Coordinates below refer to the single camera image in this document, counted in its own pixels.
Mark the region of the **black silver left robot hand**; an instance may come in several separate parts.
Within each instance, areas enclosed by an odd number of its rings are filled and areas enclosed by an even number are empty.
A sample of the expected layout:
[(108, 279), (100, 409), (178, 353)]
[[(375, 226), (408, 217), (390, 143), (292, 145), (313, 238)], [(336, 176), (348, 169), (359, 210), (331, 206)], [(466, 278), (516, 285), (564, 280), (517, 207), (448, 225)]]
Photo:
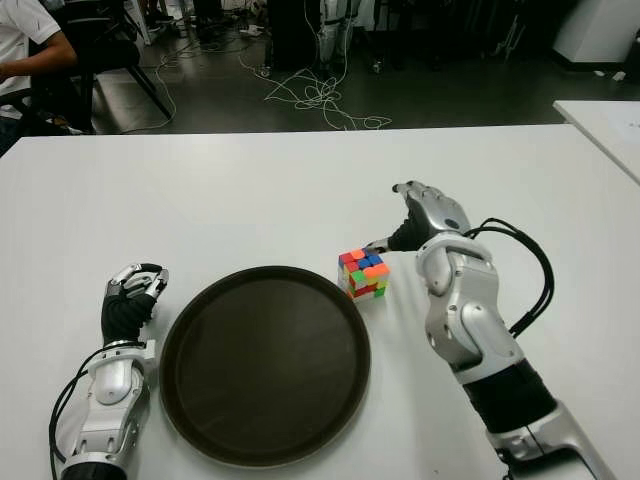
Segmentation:
[(168, 280), (168, 270), (160, 265), (133, 263), (107, 282), (100, 319), (104, 346), (139, 340)]

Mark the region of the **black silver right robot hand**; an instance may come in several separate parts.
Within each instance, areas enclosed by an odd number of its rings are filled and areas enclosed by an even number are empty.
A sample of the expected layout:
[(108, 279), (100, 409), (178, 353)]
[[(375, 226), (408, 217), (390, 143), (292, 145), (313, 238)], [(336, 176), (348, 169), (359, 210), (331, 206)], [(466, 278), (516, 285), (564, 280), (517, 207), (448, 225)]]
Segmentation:
[(437, 234), (463, 234), (470, 229), (460, 204), (437, 188), (410, 180), (395, 184), (392, 191), (402, 196), (407, 217), (390, 236), (367, 244), (366, 251), (416, 251)]

